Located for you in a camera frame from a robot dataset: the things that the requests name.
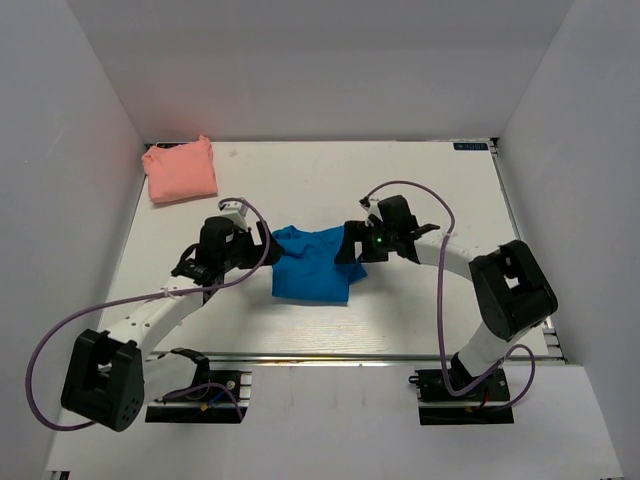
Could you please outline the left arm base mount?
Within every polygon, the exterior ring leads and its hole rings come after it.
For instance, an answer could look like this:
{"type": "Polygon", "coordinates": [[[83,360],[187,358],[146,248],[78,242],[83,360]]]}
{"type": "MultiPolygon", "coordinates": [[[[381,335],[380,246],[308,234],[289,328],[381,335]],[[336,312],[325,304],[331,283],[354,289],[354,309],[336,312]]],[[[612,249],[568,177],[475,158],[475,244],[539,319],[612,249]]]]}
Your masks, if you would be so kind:
{"type": "Polygon", "coordinates": [[[250,370],[211,370],[197,385],[195,392],[152,402],[147,406],[148,424],[236,425],[247,413],[250,402],[250,370]]]}

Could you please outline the blue t-shirt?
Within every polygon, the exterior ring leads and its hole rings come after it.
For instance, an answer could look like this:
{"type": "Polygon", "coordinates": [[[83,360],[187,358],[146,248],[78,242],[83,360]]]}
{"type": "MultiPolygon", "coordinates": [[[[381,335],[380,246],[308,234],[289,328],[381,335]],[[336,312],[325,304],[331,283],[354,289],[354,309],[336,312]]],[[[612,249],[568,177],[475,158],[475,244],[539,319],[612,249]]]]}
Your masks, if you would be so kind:
{"type": "Polygon", "coordinates": [[[360,264],[334,263],[344,238],[343,226],[307,232],[289,225],[272,235],[283,249],[272,267],[273,297],[346,304],[350,286],[367,277],[360,264]]]}

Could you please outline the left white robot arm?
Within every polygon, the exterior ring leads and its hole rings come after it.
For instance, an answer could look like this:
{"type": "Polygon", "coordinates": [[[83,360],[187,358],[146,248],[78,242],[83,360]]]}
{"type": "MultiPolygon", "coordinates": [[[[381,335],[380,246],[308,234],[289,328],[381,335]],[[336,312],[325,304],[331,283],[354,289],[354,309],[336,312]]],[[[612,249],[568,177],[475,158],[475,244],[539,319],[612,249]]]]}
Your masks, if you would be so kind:
{"type": "Polygon", "coordinates": [[[215,386],[207,357],[184,347],[155,356],[156,347],[225,287],[227,273],[252,274],[280,255],[265,221],[249,227],[231,216],[206,219],[198,243],[182,253],[158,293],[139,299],[138,308],[123,320],[77,337],[63,408],[121,432],[150,402],[205,396],[215,386]]]}

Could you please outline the folded pink t-shirt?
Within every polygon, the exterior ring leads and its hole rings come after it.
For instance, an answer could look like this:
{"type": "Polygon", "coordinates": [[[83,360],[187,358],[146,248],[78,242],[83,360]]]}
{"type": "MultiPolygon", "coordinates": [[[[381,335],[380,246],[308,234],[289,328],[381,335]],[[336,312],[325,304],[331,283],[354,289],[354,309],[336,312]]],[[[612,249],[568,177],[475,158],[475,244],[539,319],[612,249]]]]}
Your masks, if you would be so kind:
{"type": "Polygon", "coordinates": [[[218,193],[210,139],[171,148],[150,147],[141,157],[148,177],[148,193],[154,205],[168,204],[218,193]]]}

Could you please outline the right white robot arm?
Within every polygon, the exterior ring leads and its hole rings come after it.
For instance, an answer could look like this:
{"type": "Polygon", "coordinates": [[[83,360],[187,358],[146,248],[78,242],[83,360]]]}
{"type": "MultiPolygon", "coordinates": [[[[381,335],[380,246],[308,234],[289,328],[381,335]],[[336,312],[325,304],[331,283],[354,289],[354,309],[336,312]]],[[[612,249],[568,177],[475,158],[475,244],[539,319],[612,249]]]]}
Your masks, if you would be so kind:
{"type": "Polygon", "coordinates": [[[529,246],[513,240],[483,254],[453,244],[454,230],[420,224],[407,200],[395,195],[364,198],[367,215],[344,225],[337,265],[387,261],[390,254],[437,269],[436,325],[442,382],[453,397],[472,399],[520,339],[558,309],[557,297],[529,246]],[[450,272],[473,285],[481,324],[466,345],[448,358],[444,336],[444,275],[450,272]]]}

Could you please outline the blue label sticker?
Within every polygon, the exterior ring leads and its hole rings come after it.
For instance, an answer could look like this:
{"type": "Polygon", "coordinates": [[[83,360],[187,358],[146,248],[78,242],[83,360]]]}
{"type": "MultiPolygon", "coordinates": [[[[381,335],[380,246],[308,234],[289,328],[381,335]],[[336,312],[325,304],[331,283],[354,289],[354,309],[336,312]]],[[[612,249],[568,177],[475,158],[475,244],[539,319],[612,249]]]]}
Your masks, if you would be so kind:
{"type": "Polygon", "coordinates": [[[489,145],[486,142],[454,142],[453,148],[456,151],[488,151],[489,145]]]}

